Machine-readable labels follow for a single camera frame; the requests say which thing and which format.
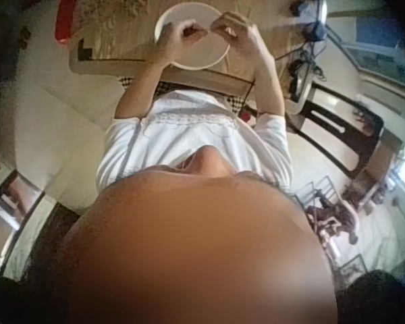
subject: white floor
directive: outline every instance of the white floor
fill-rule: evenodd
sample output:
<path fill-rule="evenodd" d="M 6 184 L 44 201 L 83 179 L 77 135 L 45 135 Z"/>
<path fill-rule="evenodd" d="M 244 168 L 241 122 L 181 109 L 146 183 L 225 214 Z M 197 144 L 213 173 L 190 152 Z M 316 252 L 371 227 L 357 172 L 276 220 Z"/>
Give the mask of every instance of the white floor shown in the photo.
<path fill-rule="evenodd" d="M 20 56 L 17 78 L 0 102 L 0 145 L 9 164 L 78 212 L 97 196 L 95 173 L 103 154 L 105 130 L 123 88 L 114 77 L 81 76 L 70 71 L 68 50 L 53 34 L 57 4 L 41 3 L 26 14 L 32 37 Z M 328 175 L 342 191 L 349 180 L 332 162 L 297 135 L 288 134 L 288 141 L 293 190 Z M 338 153 L 348 156 L 346 151 Z M 349 246 L 344 250 L 349 251 L 345 258 L 350 259 Z"/>

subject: person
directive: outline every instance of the person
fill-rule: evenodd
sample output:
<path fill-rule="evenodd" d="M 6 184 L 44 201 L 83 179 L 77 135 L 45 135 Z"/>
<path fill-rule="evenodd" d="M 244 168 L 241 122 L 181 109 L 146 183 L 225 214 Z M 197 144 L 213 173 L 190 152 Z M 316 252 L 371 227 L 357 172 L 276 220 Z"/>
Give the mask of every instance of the person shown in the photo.
<path fill-rule="evenodd" d="M 315 198 L 319 199 L 322 208 L 309 206 L 306 214 L 315 218 L 317 227 L 324 229 L 329 235 L 339 236 L 342 232 L 348 234 L 348 241 L 351 245 L 356 245 L 358 236 L 356 234 L 356 220 L 352 216 L 355 211 L 349 210 L 342 202 L 333 204 L 321 190 L 315 192 Z"/>
<path fill-rule="evenodd" d="M 163 69 L 208 32 L 254 67 L 254 129 L 211 93 L 152 104 Z M 76 323 L 335 323 L 321 247 L 284 192 L 284 114 L 275 60 L 252 22 L 227 12 L 210 31 L 166 25 L 118 103 L 99 197 L 57 252 L 55 313 Z"/>

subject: wooden table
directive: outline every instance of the wooden table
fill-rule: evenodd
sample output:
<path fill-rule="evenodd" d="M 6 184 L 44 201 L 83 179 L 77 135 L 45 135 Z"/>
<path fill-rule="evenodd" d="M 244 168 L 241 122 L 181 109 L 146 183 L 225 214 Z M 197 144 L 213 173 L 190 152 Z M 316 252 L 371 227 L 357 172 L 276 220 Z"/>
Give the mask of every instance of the wooden table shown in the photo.
<path fill-rule="evenodd" d="M 141 1 L 145 2 L 145 6 L 137 13 L 129 10 L 111 10 L 109 16 L 106 15 L 108 17 L 89 24 L 90 28 L 83 28 L 84 32 L 74 33 L 70 47 L 70 67 L 73 72 L 130 77 L 135 75 L 153 46 L 155 24 L 161 14 L 175 4 L 186 2 Z M 240 12 L 255 22 L 274 57 L 279 57 L 303 44 L 302 27 L 315 21 L 318 4 L 318 2 L 311 3 L 306 14 L 295 18 L 290 13 L 293 0 L 200 0 L 200 2 L 212 5 L 221 12 Z M 285 68 L 287 64 L 287 57 L 277 61 L 286 97 L 291 80 Z M 186 71 L 169 67 L 165 69 L 161 79 L 228 95 L 244 96 L 253 80 L 253 70 L 234 50 L 230 50 L 224 60 L 207 70 Z"/>

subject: furniture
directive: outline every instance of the furniture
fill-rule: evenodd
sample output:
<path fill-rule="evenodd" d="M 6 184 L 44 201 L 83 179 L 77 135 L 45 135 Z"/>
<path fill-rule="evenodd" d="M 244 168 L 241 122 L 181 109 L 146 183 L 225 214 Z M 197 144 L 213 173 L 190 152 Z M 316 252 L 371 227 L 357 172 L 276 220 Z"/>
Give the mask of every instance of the furniture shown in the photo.
<path fill-rule="evenodd" d="M 313 83 L 312 90 L 309 95 L 309 99 L 304 104 L 303 109 L 300 111 L 300 117 L 302 118 L 301 124 L 306 120 L 311 120 L 318 126 L 321 126 L 331 135 L 341 140 L 346 146 L 352 149 L 358 155 L 358 163 L 353 169 L 346 167 L 341 161 L 333 156 L 328 148 L 322 147 L 318 142 L 311 138 L 308 134 L 305 134 L 300 129 L 300 126 L 294 123 L 290 123 L 290 127 L 297 133 L 297 135 L 303 137 L 310 142 L 313 146 L 319 149 L 331 162 L 341 169 L 350 179 L 354 179 L 365 168 L 369 160 L 374 153 L 375 148 L 379 143 L 379 138 L 383 130 L 383 120 L 372 111 L 367 109 L 363 104 L 349 99 L 344 95 L 337 93 L 331 89 L 328 89 L 320 84 Z M 339 115 L 332 111 L 312 102 L 313 93 L 316 90 L 323 91 L 339 101 L 345 102 L 345 104 L 352 106 L 355 109 L 360 110 L 367 116 L 367 120 L 370 120 L 373 124 L 373 132 L 371 134 L 365 134 L 362 130 L 354 127 L 350 122 L 346 121 Z"/>
<path fill-rule="evenodd" d="M 125 3 L 127 7 L 121 7 L 120 10 L 117 2 Z M 79 74 L 134 76 L 153 46 L 156 21 L 165 10 L 181 2 L 185 1 L 77 1 L 69 42 L 71 70 Z M 325 0 L 311 1 L 306 15 L 299 18 L 290 13 L 290 5 L 294 0 L 200 2 L 212 5 L 219 11 L 237 11 L 249 17 L 259 26 L 274 57 L 280 57 L 303 45 L 304 24 L 315 22 L 316 13 L 320 21 L 324 22 L 327 14 Z M 288 98 L 291 77 L 286 69 L 287 64 L 288 57 L 277 62 L 283 93 Z M 229 51 L 223 61 L 207 70 L 186 71 L 169 67 L 161 79 L 240 97 L 246 94 L 252 84 L 253 70 L 235 51 Z"/>
<path fill-rule="evenodd" d="M 384 130 L 377 148 L 363 170 L 357 175 L 342 196 L 349 200 L 357 211 L 371 206 L 374 197 L 385 193 L 385 181 L 400 151 L 402 141 L 388 130 Z"/>
<path fill-rule="evenodd" d="M 318 182 L 309 182 L 307 185 L 297 190 L 295 198 L 302 207 L 310 227 L 318 237 L 324 251 L 327 253 L 327 256 L 332 261 L 336 261 L 340 257 L 340 251 L 336 246 L 336 243 L 333 241 L 333 238 L 326 230 L 327 228 L 325 226 L 321 226 L 323 224 L 317 224 L 317 218 L 315 215 L 309 215 L 306 212 L 308 207 L 322 207 L 320 201 L 317 200 L 318 193 L 322 194 L 328 201 L 330 201 L 330 203 L 334 205 L 339 204 L 345 207 L 349 213 L 349 216 L 354 220 L 354 232 L 356 234 L 358 234 L 360 229 L 360 219 L 352 206 L 347 201 L 342 199 L 328 175 Z M 334 219 L 334 217 L 331 217 L 331 219 L 327 220 L 327 225 L 331 221 L 339 223 L 336 219 Z"/>

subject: white plate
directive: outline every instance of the white plate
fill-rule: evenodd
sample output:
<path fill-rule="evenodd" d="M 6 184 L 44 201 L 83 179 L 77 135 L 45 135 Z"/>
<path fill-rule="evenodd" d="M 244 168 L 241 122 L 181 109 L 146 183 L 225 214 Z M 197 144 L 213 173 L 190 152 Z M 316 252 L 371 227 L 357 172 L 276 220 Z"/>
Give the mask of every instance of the white plate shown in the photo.
<path fill-rule="evenodd" d="M 199 2 L 185 2 L 174 5 L 165 11 L 156 23 L 155 40 L 159 39 L 162 27 L 169 22 L 182 22 L 188 19 L 195 19 L 196 23 L 206 28 L 215 21 L 221 13 L 210 5 Z M 184 53 L 176 62 L 178 68 L 185 70 L 207 69 L 219 63 L 227 55 L 230 46 L 217 34 L 210 32 L 206 37 L 196 42 L 188 52 Z"/>

